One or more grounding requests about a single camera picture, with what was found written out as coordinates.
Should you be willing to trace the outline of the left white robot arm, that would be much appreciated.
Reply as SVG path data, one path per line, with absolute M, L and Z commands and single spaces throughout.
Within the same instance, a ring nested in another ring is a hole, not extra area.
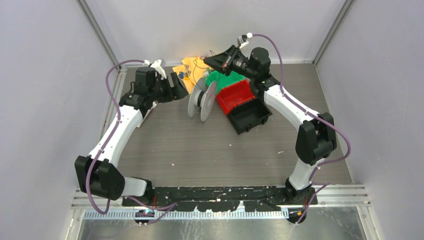
M 121 154 L 136 128 L 139 128 L 159 103 L 180 100 L 188 95 L 176 72 L 163 77 L 154 67 L 139 67 L 129 92 L 118 102 L 118 112 L 97 146 L 78 156 L 74 166 L 80 190 L 108 200 L 134 196 L 141 207 L 153 202 L 152 182 L 139 177 L 124 177 L 117 169 Z

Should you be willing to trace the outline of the grey plastic cable spool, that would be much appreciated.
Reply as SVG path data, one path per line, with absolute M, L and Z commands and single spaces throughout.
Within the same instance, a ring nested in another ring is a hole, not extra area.
M 217 82 L 206 84 L 206 79 L 201 77 L 191 92 L 188 101 L 188 116 L 193 118 L 200 112 L 200 119 L 205 122 L 213 108 L 216 98 Z

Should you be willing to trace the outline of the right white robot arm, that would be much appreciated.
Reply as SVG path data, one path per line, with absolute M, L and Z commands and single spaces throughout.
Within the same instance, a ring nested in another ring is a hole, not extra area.
M 252 93 L 295 127 L 298 160 L 285 181 L 282 195 L 291 205 L 299 205 L 309 193 L 318 167 L 337 148 L 335 130 L 329 126 L 334 124 L 333 116 L 310 110 L 282 87 L 270 72 L 269 52 L 263 47 L 255 47 L 246 57 L 232 45 L 222 53 L 206 57 L 203 62 L 226 76 L 235 72 L 249 79 Z

